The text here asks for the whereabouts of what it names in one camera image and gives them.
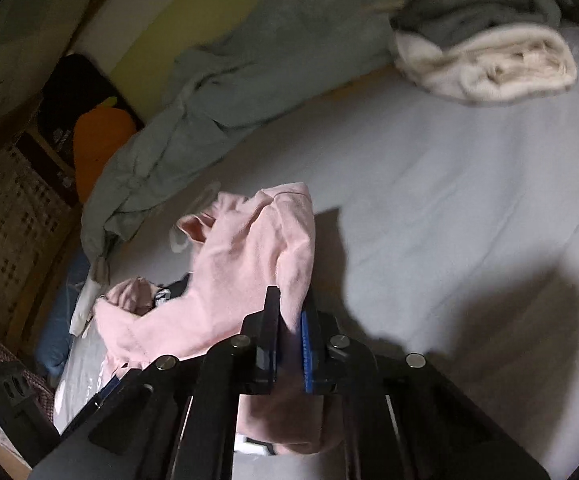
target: dark gray fabric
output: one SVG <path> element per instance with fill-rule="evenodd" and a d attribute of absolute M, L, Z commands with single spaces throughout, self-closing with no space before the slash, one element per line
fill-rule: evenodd
<path fill-rule="evenodd" d="M 225 38 L 180 55 L 164 110 L 108 162 L 82 216 L 90 260 L 256 128 L 390 63 L 389 19 L 403 7 L 403 26 L 440 44 L 560 19 L 554 0 L 262 0 Z"/>

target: orange cushion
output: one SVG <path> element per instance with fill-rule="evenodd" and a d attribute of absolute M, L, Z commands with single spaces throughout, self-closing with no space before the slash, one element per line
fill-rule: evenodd
<path fill-rule="evenodd" d="M 98 106 L 78 118 L 74 126 L 74 166 L 81 203 L 89 198 L 107 161 L 135 133 L 131 116 L 119 108 Z"/>

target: blue fabric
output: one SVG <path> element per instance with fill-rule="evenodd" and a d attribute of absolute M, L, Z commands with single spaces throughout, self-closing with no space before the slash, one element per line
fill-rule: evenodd
<path fill-rule="evenodd" d="M 54 306 L 34 350 L 36 361 L 45 367 L 51 378 L 60 377 L 67 362 L 72 344 L 69 324 L 89 269 L 89 260 L 79 247 L 69 264 L 67 277 L 56 294 Z"/>

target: gray bed sheet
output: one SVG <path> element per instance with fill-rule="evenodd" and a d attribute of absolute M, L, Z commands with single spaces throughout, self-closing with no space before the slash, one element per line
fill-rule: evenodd
<path fill-rule="evenodd" d="M 563 33 L 579 65 L 579 29 Z M 376 351 L 427 353 L 567 478 L 579 464 L 579 82 L 469 107 L 389 72 L 313 100 L 150 216 L 112 256 L 112 281 L 180 278 L 189 254 L 170 228 L 213 183 L 251 195 L 296 181 L 313 197 L 322 304 Z M 94 327 L 75 341 L 59 428 L 100 386 L 103 355 Z M 234 478 L 343 478 L 338 459 L 238 456 Z"/>

